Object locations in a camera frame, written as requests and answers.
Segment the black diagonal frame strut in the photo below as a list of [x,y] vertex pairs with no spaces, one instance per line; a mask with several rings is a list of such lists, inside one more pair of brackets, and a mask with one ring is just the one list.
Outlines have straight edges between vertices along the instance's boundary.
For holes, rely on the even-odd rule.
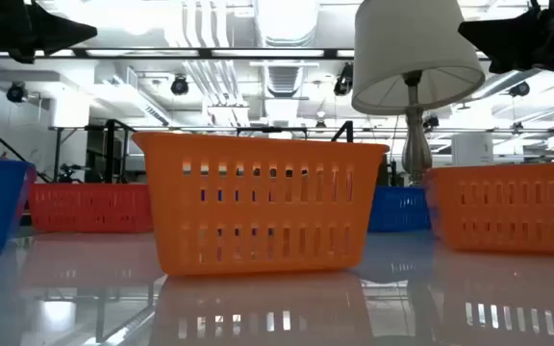
[[[6,140],[4,140],[1,136],[0,136],[0,144],[2,144],[6,149],[8,149],[10,152],[12,152],[21,161],[29,162],[20,153],[18,153],[13,147],[11,147],[11,145]],[[38,172],[37,175],[45,183],[47,183],[47,184],[52,183],[52,181],[44,173]]]

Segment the wooden shelf with black frame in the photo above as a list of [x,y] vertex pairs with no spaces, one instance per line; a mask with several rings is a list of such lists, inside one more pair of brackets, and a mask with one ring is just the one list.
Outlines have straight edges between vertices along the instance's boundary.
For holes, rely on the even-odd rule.
[[[236,136],[240,136],[241,133],[263,133],[263,134],[278,134],[278,133],[296,133],[300,132],[304,135],[305,139],[309,138],[310,132],[328,132],[328,127],[319,127],[319,128],[307,128],[307,127],[279,127],[279,126],[254,126],[254,127],[172,127],[166,126],[168,131],[182,131],[182,132],[206,132],[206,133],[217,133],[217,132],[226,132],[226,133],[235,133]],[[106,131],[106,170],[105,170],[105,181],[111,183],[114,177],[114,133],[117,130],[122,130],[124,132],[123,139],[123,153],[121,154],[121,164],[118,181],[122,183],[124,179],[122,176],[126,171],[125,164],[127,162],[127,145],[129,144],[129,135],[130,133],[136,133],[138,130],[132,128],[131,126],[116,120],[109,119],[104,125],[104,130]],[[331,141],[337,141],[342,135],[345,135],[347,142],[352,142],[354,140],[354,124],[352,120],[345,121],[339,128],[336,128],[335,134],[331,138]]]

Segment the black overhead rig beam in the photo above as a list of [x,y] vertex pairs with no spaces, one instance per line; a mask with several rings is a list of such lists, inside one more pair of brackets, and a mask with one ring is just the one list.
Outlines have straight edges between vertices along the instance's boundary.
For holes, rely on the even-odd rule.
[[267,60],[352,61],[353,49],[337,48],[71,48],[52,55],[36,52],[37,59],[79,60]]

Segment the orange slotted plastic basket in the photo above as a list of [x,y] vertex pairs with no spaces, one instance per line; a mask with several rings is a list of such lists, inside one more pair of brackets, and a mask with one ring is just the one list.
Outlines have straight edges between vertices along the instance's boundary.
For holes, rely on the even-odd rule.
[[345,269],[363,256],[382,144],[142,132],[174,276]]
[[447,247],[554,255],[554,163],[433,168],[423,185]]

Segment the table lamp with white shade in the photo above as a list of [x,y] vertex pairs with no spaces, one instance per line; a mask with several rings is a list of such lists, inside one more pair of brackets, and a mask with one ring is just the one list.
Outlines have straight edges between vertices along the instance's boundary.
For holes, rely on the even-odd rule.
[[433,164],[423,113],[468,97],[486,80],[458,33],[463,21],[458,0],[364,0],[355,15],[351,105],[405,116],[401,162],[414,185]]

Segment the red slotted plastic basket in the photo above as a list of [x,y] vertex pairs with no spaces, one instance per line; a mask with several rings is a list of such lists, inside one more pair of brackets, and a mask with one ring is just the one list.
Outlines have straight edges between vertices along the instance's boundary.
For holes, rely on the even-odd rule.
[[146,185],[34,184],[29,207],[32,224],[41,233],[153,231]]

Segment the white background cabinet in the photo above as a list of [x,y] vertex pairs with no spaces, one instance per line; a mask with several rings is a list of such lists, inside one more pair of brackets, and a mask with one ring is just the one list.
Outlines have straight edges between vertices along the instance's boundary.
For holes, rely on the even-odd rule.
[[464,133],[451,138],[454,166],[480,166],[493,163],[493,142],[488,133]]

